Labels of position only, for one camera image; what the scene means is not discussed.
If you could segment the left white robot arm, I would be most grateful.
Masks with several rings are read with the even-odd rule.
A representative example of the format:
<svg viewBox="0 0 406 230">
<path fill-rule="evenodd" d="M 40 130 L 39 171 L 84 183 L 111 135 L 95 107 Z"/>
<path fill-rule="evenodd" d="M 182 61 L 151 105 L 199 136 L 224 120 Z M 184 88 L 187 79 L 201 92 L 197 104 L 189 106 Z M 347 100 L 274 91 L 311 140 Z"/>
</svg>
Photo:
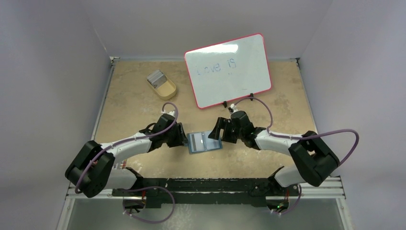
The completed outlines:
<svg viewBox="0 0 406 230">
<path fill-rule="evenodd" d="M 86 142 L 65 171 L 65 177 L 75 185 L 77 194 L 91 198 L 105 189 L 124 189 L 129 195 L 142 192 L 142 176 L 131 168 L 114 169 L 135 155 L 152 152 L 166 144 L 169 148 L 187 145 L 188 141 L 177 117 L 162 114 L 134 135 L 116 142 L 99 144 Z"/>
</svg>

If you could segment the white card with magnetic stripe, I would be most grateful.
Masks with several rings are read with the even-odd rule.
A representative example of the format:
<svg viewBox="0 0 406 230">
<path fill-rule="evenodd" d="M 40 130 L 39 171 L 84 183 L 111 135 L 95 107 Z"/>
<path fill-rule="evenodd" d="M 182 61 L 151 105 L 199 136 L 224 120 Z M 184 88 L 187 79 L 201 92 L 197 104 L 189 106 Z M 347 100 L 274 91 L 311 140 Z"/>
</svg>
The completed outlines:
<svg viewBox="0 0 406 230">
<path fill-rule="evenodd" d="M 192 153 L 205 150 L 202 132 L 190 134 L 190 147 Z"/>
</svg>

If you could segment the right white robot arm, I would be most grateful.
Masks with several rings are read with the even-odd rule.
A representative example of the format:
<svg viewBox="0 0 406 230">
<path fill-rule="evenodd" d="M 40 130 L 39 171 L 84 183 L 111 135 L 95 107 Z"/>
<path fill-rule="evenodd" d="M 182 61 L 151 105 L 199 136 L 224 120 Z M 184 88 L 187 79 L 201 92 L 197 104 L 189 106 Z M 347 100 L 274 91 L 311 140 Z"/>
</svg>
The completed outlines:
<svg viewBox="0 0 406 230">
<path fill-rule="evenodd" d="M 234 112 L 230 118 L 219 117 L 208 137 L 229 143 L 241 140 L 248 148 L 290 156 L 294 164 L 283 166 L 270 176 L 269 189 L 275 195 L 294 184 L 318 187 L 339 166 L 338 157 L 315 132 L 292 136 L 269 134 L 266 128 L 254 126 L 244 111 Z"/>
</svg>

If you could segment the blue leather card holder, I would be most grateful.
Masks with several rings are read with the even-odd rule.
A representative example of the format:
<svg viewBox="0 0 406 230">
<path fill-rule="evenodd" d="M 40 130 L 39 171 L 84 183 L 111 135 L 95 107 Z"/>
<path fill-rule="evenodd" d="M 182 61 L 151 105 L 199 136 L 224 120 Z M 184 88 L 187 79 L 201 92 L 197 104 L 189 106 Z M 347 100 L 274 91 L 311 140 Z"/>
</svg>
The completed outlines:
<svg viewBox="0 0 406 230">
<path fill-rule="evenodd" d="M 191 152 L 191 147 L 190 147 L 190 134 L 191 133 L 188 133 L 186 135 L 186 137 L 188 139 L 188 149 L 189 149 L 190 154 L 197 154 L 197 153 L 202 153 L 202 152 L 207 152 L 207 151 L 220 150 L 223 148 L 221 140 L 213 140 L 213 139 L 208 138 L 208 135 L 210 134 L 210 132 L 211 131 L 202 132 L 205 150 L 203 150 L 201 152 L 195 152 L 195 153 Z"/>
</svg>

